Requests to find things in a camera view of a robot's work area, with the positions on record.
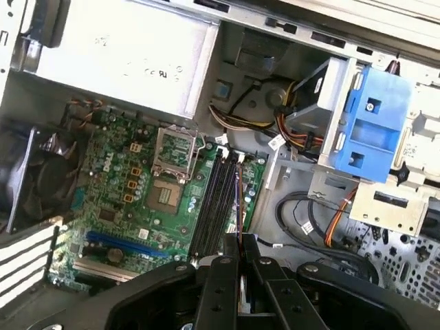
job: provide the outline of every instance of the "label sticker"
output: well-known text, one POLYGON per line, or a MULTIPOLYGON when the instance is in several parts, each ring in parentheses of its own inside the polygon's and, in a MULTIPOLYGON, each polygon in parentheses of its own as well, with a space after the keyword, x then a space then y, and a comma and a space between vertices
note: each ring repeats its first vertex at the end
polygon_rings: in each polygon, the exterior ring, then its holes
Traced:
POLYGON ((149 233, 150 232, 147 229, 141 228, 137 237, 140 239, 147 239, 149 237, 149 233))
POLYGON ((223 135, 217 136, 215 138, 215 142, 224 146, 228 143, 228 136, 226 135, 226 133, 223 133, 223 135))
POLYGON ((284 140, 283 136, 281 134, 278 134, 276 137, 274 137, 272 140, 269 141, 268 145, 272 150, 279 149, 282 145, 286 143, 286 140, 284 140))
POLYGON ((323 77, 319 78, 318 81, 316 82, 316 86, 315 86, 315 91, 314 93, 318 93, 321 90, 321 85, 322 85, 322 81, 324 80, 323 77))
POLYGON ((306 222, 305 224, 303 224, 301 226, 302 231, 304 232, 304 234, 308 235, 311 232, 314 231, 314 227, 311 225, 310 221, 306 222))

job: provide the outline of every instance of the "chip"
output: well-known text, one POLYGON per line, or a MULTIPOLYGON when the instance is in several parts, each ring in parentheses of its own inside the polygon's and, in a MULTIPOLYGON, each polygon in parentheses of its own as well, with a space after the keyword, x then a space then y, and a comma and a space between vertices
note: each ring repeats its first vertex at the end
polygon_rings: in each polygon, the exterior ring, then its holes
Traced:
POLYGON ((109 210, 105 210, 104 208, 101 208, 101 210, 99 211, 98 218, 105 220, 105 221, 113 222, 113 221, 115 221, 116 213, 113 211, 109 211, 109 210))
POLYGON ((135 175, 136 177, 138 177, 141 172, 142 172, 142 170, 140 168, 138 168, 138 167, 133 167, 131 169, 131 174, 135 175))
POLYGON ((132 143, 130 145, 130 151, 132 151, 134 153, 140 153, 141 150, 142 150, 142 145, 141 144, 132 143))
POLYGON ((125 194, 124 201, 127 203, 131 203, 133 201, 133 195, 125 194))
POLYGON ((71 253, 77 254, 80 251, 79 244, 72 243, 69 248, 71 253))
POLYGON ((126 185, 130 189, 135 189, 138 186, 138 183, 136 181, 129 181, 129 183, 126 185))
POLYGON ((178 184, 155 179, 148 194, 148 208, 175 215, 182 199, 183 188, 178 184))

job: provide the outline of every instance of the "blue drive bracket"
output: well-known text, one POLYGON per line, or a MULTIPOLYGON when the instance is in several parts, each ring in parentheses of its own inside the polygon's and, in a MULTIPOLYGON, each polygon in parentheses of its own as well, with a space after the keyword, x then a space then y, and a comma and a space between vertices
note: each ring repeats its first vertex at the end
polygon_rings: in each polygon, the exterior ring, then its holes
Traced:
POLYGON ((414 84, 367 67, 359 89, 352 89, 340 126, 342 148, 335 169, 374 182, 386 182, 405 122, 414 84))

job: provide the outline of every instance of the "gray metal panel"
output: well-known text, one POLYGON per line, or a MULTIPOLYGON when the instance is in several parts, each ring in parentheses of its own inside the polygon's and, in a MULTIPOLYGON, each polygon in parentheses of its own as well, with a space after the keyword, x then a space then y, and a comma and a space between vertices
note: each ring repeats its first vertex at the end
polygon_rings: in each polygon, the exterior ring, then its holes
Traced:
POLYGON ((0 105, 26 2, 26 0, 0 2, 0 105))
POLYGON ((157 4, 72 1, 60 46, 43 49, 35 74, 192 119, 218 30, 157 4))

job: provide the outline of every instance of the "orange wire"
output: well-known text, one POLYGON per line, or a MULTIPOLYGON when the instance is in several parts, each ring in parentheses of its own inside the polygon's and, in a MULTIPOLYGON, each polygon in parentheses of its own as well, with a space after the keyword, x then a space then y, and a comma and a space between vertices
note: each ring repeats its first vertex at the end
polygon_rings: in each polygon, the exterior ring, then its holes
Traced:
POLYGON ((333 223, 331 224, 331 228, 330 228, 330 230, 329 230, 329 233, 328 233, 328 235, 327 235, 327 237, 326 237, 326 239, 325 239, 325 243, 326 243, 327 246, 331 247, 331 238, 332 238, 333 233, 334 233, 334 231, 335 231, 335 229, 336 229, 336 226, 337 226, 338 223, 339 223, 339 220, 341 220, 341 218, 342 218, 342 211, 345 210, 345 208, 346 208, 347 205, 349 204, 349 201, 351 200, 351 198, 353 198, 354 194, 356 193, 356 190, 357 190, 357 189, 358 189, 358 188, 356 187, 356 188, 354 188, 354 189, 349 193, 349 195, 347 196, 347 198, 344 200, 344 202, 341 204, 339 210, 337 211, 338 213, 337 213, 337 215, 335 216, 335 219, 333 220, 333 223))

